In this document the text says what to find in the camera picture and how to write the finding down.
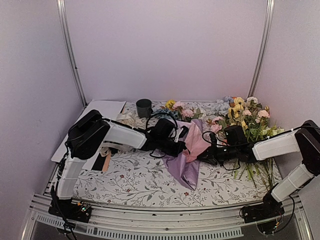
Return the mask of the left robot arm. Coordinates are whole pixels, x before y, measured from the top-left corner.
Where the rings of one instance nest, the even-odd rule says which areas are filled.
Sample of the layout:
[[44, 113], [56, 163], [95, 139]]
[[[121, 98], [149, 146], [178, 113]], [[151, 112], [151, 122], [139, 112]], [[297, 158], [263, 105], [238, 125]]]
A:
[[177, 157], [187, 148], [180, 140], [176, 120], [161, 118], [155, 126], [141, 129], [105, 118], [98, 110], [89, 111], [68, 131], [66, 153], [51, 190], [52, 198], [57, 200], [54, 207], [63, 217], [70, 217], [75, 211], [69, 201], [83, 165], [106, 143], [111, 143], [114, 149], [159, 150], [171, 157]]

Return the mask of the blue hydrangea stem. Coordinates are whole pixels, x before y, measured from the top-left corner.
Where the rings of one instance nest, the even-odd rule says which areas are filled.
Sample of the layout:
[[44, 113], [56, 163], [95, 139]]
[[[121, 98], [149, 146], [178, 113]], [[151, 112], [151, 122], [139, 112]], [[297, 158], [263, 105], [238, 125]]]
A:
[[166, 119], [175, 119], [175, 120], [179, 120], [179, 114], [176, 110], [170, 110], [168, 108], [160, 108], [157, 109], [153, 112], [153, 115], [156, 118], [166, 118]]

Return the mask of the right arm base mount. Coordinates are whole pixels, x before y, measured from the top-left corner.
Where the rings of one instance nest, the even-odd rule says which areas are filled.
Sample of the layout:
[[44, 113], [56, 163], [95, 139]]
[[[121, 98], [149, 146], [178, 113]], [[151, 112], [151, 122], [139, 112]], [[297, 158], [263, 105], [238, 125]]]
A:
[[239, 211], [239, 216], [245, 223], [252, 223], [270, 218], [281, 217], [285, 213], [282, 202], [274, 199], [263, 200], [261, 204], [245, 205]]

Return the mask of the white printed ribbon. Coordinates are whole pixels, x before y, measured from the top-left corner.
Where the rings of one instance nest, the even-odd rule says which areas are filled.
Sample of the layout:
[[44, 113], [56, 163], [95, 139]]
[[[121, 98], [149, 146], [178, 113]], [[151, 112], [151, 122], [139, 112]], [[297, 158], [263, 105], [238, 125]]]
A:
[[147, 120], [139, 118], [135, 111], [127, 111], [126, 113], [118, 114], [116, 121], [133, 128], [144, 128]]

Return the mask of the yellow flower stem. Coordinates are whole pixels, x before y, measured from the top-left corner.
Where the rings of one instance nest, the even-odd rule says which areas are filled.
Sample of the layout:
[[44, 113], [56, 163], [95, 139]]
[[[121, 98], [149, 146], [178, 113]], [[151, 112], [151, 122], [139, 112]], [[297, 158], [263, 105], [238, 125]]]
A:
[[176, 101], [173, 100], [173, 99], [170, 99], [168, 100], [166, 103], [165, 103], [165, 107], [169, 110], [173, 110], [174, 109], [174, 105], [175, 105]]

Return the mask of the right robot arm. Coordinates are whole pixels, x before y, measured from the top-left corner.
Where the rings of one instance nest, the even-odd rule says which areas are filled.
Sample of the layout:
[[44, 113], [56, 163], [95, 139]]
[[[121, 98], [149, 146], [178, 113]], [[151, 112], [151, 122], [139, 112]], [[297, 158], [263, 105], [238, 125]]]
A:
[[197, 156], [199, 161], [223, 165], [228, 160], [255, 163], [294, 153], [302, 157], [301, 163], [263, 197], [258, 208], [262, 218], [269, 218], [284, 199], [320, 174], [320, 127], [313, 120], [254, 142], [248, 142], [238, 125], [227, 127], [224, 133], [226, 146], [218, 145], [215, 133], [209, 134], [209, 147]]

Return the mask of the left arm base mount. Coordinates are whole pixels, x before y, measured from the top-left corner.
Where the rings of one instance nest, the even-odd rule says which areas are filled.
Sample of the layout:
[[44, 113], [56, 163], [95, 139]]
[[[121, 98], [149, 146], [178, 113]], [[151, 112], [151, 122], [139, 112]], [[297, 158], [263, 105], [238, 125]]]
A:
[[83, 201], [72, 203], [71, 199], [58, 199], [57, 201], [51, 201], [48, 213], [61, 218], [64, 217], [67, 220], [88, 223], [91, 218], [92, 207], [90, 204], [84, 203]]

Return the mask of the pink wrapping paper sheet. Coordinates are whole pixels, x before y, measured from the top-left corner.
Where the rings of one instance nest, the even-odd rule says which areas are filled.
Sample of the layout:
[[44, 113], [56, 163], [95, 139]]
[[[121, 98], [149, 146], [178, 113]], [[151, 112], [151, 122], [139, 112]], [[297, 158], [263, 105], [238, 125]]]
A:
[[182, 138], [186, 145], [177, 157], [166, 155], [162, 158], [167, 171], [183, 187], [194, 191], [197, 188], [200, 162], [197, 157], [211, 145], [203, 140], [203, 122], [193, 119], [191, 122], [178, 121], [179, 128], [187, 127], [188, 133]]

